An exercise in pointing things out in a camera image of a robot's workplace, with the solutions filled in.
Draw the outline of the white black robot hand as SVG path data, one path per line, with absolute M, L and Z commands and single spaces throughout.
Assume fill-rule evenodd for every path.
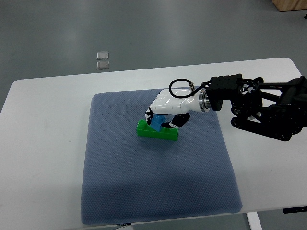
M 185 125 L 189 119 L 189 111 L 208 112 L 204 99 L 206 91 L 200 90 L 191 95 L 190 89 L 173 89 L 174 96 L 169 89 L 163 89 L 159 92 L 153 102 L 145 112 L 145 120 L 148 125 L 152 123 L 154 115 L 173 115 L 170 122 L 162 123 L 165 128 L 180 128 Z

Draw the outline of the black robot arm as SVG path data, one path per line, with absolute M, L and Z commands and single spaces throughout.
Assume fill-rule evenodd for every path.
M 241 74 L 211 77 L 203 82 L 209 108 L 219 111 L 231 102 L 235 128 L 280 141 L 289 141 L 307 126 L 307 79 L 265 83 Z

